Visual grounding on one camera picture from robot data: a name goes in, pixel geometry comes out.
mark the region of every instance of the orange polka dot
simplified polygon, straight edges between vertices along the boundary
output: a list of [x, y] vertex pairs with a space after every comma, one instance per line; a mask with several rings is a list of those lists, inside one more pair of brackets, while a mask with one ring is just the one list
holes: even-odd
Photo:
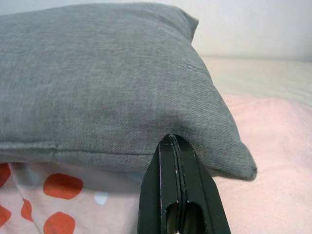
[[11, 175], [9, 164], [0, 164], [0, 188], [6, 183]]
[[77, 196], [82, 187], [81, 179], [64, 174], [52, 174], [46, 179], [43, 192], [48, 196], [69, 200]]
[[74, 229], [75, 220], [63, 212], [51, 215], [43, 226], [44, 234], [72, 234]]
[[0, 228], [9, 220], [11, 212], [3, 206], [0, 206]]
[[32, 211], [31, 204], [28, 200], [26, 199], [23, 199], [23, 200], [24, 200], [24, 204], [23, 204], [23, 207], [21, 208], [20, 214], [23, 218], [29, 221], [33, 221], [33, 219], [31, 218], [31, 211]]

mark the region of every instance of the gray pillow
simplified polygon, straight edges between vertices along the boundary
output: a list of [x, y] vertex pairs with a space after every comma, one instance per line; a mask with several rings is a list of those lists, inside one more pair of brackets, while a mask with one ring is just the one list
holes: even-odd
[[253, 180], [254, 160], [191, 46], [197, 24], [154, 3], [0, 16], [0, 162], [144, 172], [177, 134], [207, 168]]

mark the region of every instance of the white wall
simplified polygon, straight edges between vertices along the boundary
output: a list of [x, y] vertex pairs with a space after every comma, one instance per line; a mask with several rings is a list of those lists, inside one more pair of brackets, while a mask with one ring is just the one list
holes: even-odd
[[[204, 56], [312, 61], [312, 0], [150, 0], [199, 19], [193, 46]], [[88, 2], [0, 0], [0, 15]]]

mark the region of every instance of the pink fabric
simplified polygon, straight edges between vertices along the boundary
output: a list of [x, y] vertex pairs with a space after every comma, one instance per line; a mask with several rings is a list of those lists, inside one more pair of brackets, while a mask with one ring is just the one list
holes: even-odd
[[[258, 165], [253, 182], [214, 178], [232, 233], [312, 233], [312, 110], [223, 97]], [[142, 178], [54, 163], [1, 165], [0, 234], [135, 234]]]

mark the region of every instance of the bed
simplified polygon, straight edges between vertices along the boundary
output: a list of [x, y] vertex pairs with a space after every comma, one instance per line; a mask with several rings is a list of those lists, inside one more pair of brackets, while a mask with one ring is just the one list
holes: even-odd
[[[312, 232], [312, 63], [203, 58], [258, 165], [216, 176], [233, 234]], [[0, 233], [134, 234], [143, 174], [0, 166]]]

